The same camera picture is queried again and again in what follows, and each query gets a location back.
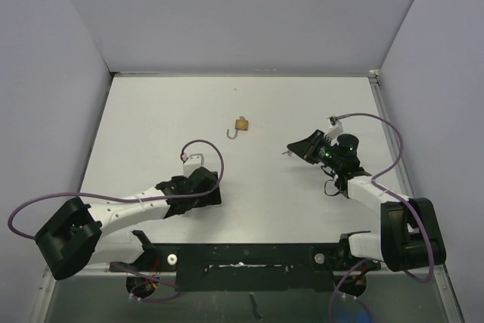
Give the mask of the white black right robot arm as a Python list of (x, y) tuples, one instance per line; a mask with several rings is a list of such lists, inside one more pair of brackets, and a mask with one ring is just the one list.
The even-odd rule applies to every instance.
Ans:
[(364, 258), (383, 262), (393, 272), (441, 265), (446, 250), (432, 202), (377, 187), (357, 156), (359, 140), (341, 134), (332, 141), (321, 130), (289, 143), (287, 150), (329, 170), (338, 192), (361, 203), (380, 221), (378, 232), (352, 232), (337, 250), (337, 262), (354, 269)]

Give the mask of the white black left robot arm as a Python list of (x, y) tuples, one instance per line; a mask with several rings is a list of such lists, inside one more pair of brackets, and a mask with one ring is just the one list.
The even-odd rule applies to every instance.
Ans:
[(134, 196), (131, 200), (86, 203), (81, 197), (70, 198), (35, 234), (34, 241), (52, 275), (58, 281), (70, 278), (87, 265), (124, 261), (134, 269), (151, 267), (154, 252), (143, 244), (112, 250), (97, 248), (99, 242), (114, 232), (142, 222), (168, 219), (194, 208), (219, 205), (219, 189), (224, 173), (201, 166), (188, 177), (177, 175)]

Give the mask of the small brass padlock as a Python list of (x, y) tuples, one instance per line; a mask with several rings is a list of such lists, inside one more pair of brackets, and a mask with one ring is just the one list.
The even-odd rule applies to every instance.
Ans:
[(234, 131), (231, 132), (230, 129), (227, 129), (226, 137), (231, 140), (236, 139), (239, 132), (245, 132), (249, 129), (249, 125), (249, 121), (244, 116), (239, 116), (234, 122)]

